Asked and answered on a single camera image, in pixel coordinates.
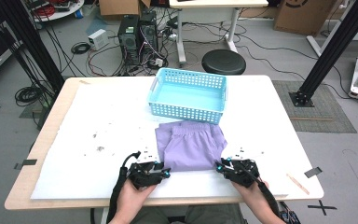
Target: computer tower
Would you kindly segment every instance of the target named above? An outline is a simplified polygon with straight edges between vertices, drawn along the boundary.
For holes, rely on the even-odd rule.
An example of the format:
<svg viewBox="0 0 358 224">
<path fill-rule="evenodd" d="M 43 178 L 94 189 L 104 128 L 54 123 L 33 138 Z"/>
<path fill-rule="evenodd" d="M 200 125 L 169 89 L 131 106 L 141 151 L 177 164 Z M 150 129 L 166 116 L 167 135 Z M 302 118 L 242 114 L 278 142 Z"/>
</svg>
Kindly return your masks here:
<svg viewBox="0 0 358 224">
<path fill-rule="evenodd" d="M 156 11 L 144 11 L 139 24 L 141 26 L 141 39 L 146 42 L 145 52 L 158 52 Z"/>
<path fill-rule="evenodd" d="M 118 28 L 117 35 L 124 64 L 140 64 L 142 61 L 142 52 L 139 52 L 141 47 L 139 38 L 139 16 L 124 15 L 120 27 Z"/>
</svg>

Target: black pole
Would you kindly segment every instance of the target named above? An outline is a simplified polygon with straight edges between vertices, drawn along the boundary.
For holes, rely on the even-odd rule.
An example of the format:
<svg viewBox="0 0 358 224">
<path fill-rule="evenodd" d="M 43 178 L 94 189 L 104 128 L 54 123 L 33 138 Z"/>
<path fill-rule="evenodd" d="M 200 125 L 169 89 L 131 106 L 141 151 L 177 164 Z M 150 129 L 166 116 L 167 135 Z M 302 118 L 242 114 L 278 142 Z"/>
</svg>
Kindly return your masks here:
<svg viewBox="0 0 358 224">
<path fill-rule="evenodd" d="M 345 48 L 358 33 L 358 0 L 339 25 L 319 60 L 313 66 L 303 85 L 297 92 L 289 92 L 295 106 L 312 106 L 310 98 L 321 85 Z"/>
<path fill-rule="evenodd" d="M 49 86 L 53 89 L 53 100 L 55 100 L 62 89 L 64 80 L 39 33 L 30 21 L 34 18 L 29 17 L 21 0 L 0 0 L 0 13 L 5 16 L 9 27 L 33 56 Z"/>
</svg>

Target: black strap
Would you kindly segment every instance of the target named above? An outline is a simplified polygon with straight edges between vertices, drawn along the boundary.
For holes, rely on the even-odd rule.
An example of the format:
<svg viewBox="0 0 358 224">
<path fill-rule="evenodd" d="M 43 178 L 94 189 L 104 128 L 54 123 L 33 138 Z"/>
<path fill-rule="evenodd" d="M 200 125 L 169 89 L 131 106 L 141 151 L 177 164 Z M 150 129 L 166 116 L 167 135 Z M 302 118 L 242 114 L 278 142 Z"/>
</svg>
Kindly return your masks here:
<svg viewBox="0 0 358 224">
<path fill-rule="evenodd" d="M 271 208 L 272 212 L 279 217 L 279 206 L 277 201 L 275 200 L 274 196 L 272 195 L 271 191 L 269 191 L 269 188 L 267 188 L 266 184 L 264 182 L 258 183 L 258 187 L 260 188 L 260 191 L 263 193 L 264 197 L 266 198 L 269 207 Z"/>
<path fill-rule="evenodd" d="M 124 182 L 126 182 L 127 172 L 128 172 L 127 167 L 120 167 L 117 183 L 113 188 L 112 196 L 110 197 L 109 212 L 107 213 L 106 223 L 109 223 L 116 214 L 118 195 L 120 194 L 120 191 L 123 188 Z"/>
</svg>

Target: human hand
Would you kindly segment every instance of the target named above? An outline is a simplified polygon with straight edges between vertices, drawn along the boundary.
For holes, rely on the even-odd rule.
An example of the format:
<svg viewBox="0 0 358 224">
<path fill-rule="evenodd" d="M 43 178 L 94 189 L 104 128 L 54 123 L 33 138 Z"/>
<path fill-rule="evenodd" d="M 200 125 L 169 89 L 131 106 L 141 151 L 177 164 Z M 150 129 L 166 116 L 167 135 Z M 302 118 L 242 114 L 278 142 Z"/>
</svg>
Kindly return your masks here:
<svg viewBox="0 0 358 224">
<path fill-rule="evenodd" d="M 109 224 L 130 223 L 141 210 L 146 198 L 157 185 L 149 186 L 146 189 L 137 189 L 127 179 L 117 199 L 117 211 Z"/>
<path fill-rule="evenodd" d="M 234 188 L 240 193 L 244 202 L 252 210 L 255 216 L 261 223 L 284 223 L 278 218 L 269 207 L 269 203 L 258 187 L 257 183 L 254 182 L 249 188 L 239 185 L 235 182 L 231 182 Z"/>
</svg>

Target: folded clothing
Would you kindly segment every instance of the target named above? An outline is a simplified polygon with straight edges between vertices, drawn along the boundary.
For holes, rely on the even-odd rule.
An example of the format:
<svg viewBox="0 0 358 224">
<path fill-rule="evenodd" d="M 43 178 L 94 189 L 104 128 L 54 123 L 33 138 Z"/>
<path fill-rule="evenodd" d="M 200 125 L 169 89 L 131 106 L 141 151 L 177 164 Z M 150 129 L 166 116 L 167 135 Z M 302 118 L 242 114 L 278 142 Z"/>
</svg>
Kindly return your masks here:
<svg viewBox="0 0 358 224">
<path fill-rule="evenodd" d="M 189 120 L 159 124 L 156 138 L 159 157 L 173 172 L 211 170 L 227 145 L 218 125 Z"/>
</svg>

